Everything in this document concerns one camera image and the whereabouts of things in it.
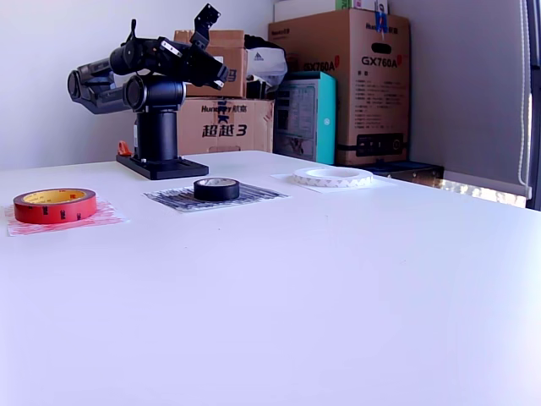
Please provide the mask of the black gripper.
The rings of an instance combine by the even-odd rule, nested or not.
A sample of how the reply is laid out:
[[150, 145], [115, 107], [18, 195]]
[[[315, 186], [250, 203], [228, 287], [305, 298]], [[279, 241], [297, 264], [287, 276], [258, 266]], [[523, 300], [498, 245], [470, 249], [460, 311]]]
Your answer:
[[195, 44], [161, 37], [157, 56], [158, 73], [192, 85], [210, 85], [215, 90], [221, 90], [223, 77], [228, 75], [225, 64]]

